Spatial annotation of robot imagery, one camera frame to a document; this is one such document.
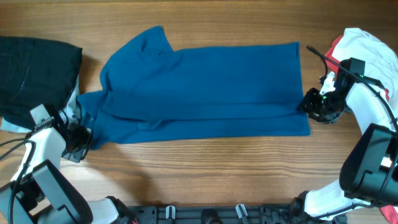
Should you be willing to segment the blue polo shirt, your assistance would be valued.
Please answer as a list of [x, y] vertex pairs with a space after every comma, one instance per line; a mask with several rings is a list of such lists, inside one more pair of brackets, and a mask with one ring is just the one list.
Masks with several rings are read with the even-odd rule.
[[95, 149], [181, 139], [307, 136], [300, 45], [174, 50], [160, 26], [116, 51], [78, 97]]

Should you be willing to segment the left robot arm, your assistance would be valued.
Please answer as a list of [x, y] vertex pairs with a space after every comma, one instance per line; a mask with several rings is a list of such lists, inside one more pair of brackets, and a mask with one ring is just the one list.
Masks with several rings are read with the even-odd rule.
[[89, 130], [62, 119], [54, 106], [30, 112], [35, 126], [16, 148], [25, 146], [22, 164], [1, 187], [1, 213], [8, 223], [134, 223], [118, 199], [88, 202], [60, 172], [60, 161], [82, 161], [91, 148]]

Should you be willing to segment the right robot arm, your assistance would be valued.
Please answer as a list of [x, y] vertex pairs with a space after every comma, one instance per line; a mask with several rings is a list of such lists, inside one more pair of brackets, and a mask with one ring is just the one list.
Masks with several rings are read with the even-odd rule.
[[362, 136], [340, 171], [339, 179], [322, 189], [306, 191], [290, 204], [291, 223], [338, 223], [357, 208], [397, 206], [397, 117], [384, 86], [365, 76], [365, 62], [349, 58], [337, 63], [336, 75], [320, 77], [297, 109], [319, 123], [335, 122], [353, 113]]

